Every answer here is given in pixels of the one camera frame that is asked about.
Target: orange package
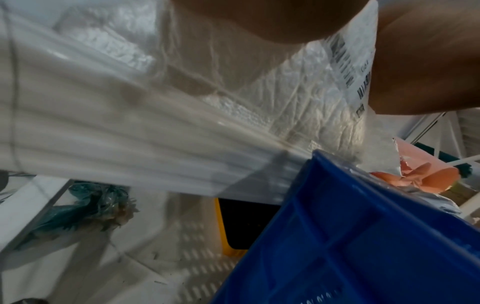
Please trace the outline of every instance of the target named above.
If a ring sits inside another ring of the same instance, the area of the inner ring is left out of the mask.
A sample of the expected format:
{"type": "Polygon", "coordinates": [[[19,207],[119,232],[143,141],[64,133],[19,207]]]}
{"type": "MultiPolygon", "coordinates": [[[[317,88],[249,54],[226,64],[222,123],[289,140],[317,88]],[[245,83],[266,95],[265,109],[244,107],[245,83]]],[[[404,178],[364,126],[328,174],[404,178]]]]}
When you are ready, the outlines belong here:
{"type": "Polygon", "coordinates": [[[440,193],[460,179],[459,170],[424,150],[395,138],[400,154],[402,176],[384,172],[372,174],[393,186],[413,185],[424,192],[440,193]]]}

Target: crinkled plastic wrap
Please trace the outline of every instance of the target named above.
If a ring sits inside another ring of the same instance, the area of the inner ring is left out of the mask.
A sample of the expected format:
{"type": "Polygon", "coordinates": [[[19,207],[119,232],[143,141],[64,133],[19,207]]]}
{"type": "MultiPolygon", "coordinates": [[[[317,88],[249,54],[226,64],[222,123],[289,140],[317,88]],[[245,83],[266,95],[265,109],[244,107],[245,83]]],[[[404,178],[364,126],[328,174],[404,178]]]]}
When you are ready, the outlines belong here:
{"type": "Polygon", "coordinates": [[[56,29],[258,129],[354,161],[362,152],[378,5],[328,39],[267,42],[167,0],[74,7],[56,29]]]}

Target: blue plastic crate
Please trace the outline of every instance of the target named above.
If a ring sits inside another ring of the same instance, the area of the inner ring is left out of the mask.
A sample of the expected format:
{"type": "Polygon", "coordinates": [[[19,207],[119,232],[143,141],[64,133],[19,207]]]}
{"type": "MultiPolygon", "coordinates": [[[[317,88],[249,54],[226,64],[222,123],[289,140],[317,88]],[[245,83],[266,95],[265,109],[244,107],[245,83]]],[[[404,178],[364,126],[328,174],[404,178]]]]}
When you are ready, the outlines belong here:
{"type": "Polygon", "coordinates": [[[479,249],[466,222],[317,151],[212,303],[479,303],[479,249]]]}

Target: barcode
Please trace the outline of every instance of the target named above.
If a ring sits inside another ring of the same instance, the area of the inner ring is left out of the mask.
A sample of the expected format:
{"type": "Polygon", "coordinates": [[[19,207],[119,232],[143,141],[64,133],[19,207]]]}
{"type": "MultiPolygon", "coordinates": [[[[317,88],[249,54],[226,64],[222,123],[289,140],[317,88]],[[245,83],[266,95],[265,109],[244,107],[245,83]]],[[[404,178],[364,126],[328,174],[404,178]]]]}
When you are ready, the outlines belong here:
{"type": "Polygon", "coordinates": [[[365,76],[365,80],[363,81],[363,83],[360,85],[360,87],[358,88],[358,90],[356,91],[358,93],[358,96],[360,97],[360,99],[362,99],[365,95],[365,92],[367,91],[367,87],[369,86],[370,84],[370,79],[372,77],[372,73],[369,72],[366,76],[365,76]]]}
{"type": "Polygon", "coordinates": [[[340,70],[340,74],[348,88],[355,81],[355,73],[352,66],[352,58],[345,46],[345,40],[340,34],[336,34],[330,36],[326,41],[330,45],[332,60],[340,70]]]}

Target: yellow object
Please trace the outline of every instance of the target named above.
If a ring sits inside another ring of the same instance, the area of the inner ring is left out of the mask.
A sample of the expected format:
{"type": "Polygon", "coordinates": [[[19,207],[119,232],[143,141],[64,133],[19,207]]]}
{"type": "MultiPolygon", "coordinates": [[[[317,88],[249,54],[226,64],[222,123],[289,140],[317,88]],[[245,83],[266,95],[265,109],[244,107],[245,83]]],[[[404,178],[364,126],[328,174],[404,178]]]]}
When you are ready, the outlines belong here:
{"type": "Polygon", "coordinates": [[[243,256],[247,252],[246,249],[233,249],[229,245],[218,198],[215,199],[215,210],[216,210],[216,219],[218,221],[218,227],[220,228],[220,239],[221,239],[221,246],[223,248],[223,254],[227,256],[243,256]]]}

